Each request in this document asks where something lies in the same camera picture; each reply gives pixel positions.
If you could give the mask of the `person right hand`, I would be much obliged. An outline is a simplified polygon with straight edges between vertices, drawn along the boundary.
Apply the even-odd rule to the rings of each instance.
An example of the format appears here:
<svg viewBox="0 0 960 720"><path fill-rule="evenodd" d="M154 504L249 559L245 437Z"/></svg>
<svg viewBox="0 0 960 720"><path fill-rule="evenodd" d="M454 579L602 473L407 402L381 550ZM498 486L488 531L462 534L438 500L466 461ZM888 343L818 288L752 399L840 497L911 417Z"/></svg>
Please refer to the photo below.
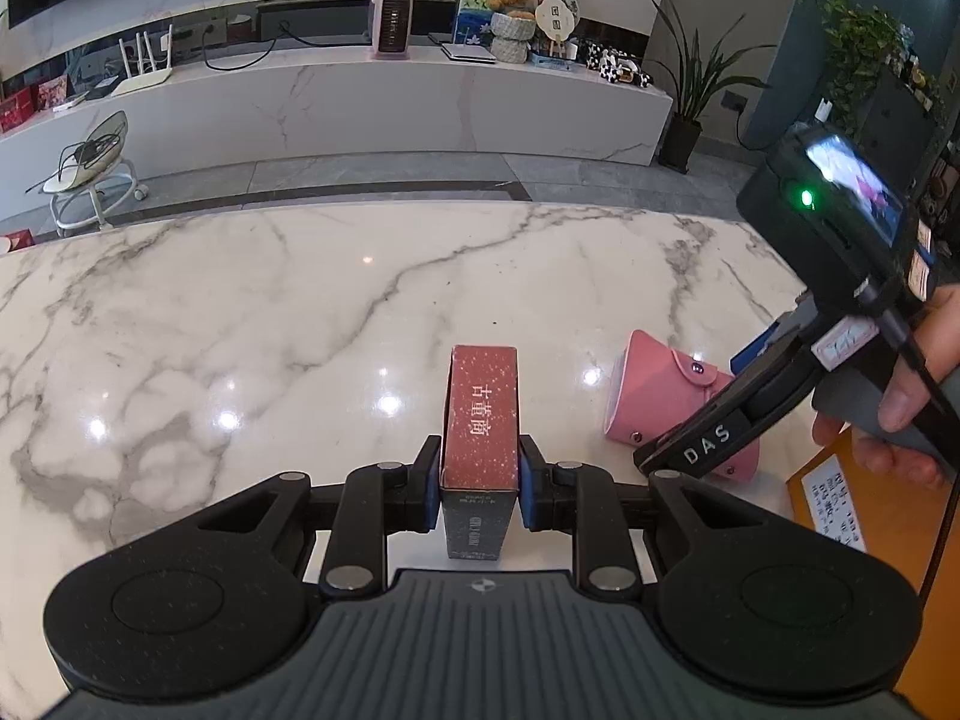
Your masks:
<svg viewBox="0 0 960 720"><path fill-rule="evenodd" d="M928 302L926 314L914 329L914 339L926 358L931 376L942 382L958 366L958 284L942 284ZM928 405L931 395L906 362L898 361L878 405L878 426L898 433ZM854 460L879 475L895 475L924 488L935 489L944 475L934 458L918 450L890 445L871 434L851 429Z"/></svg>

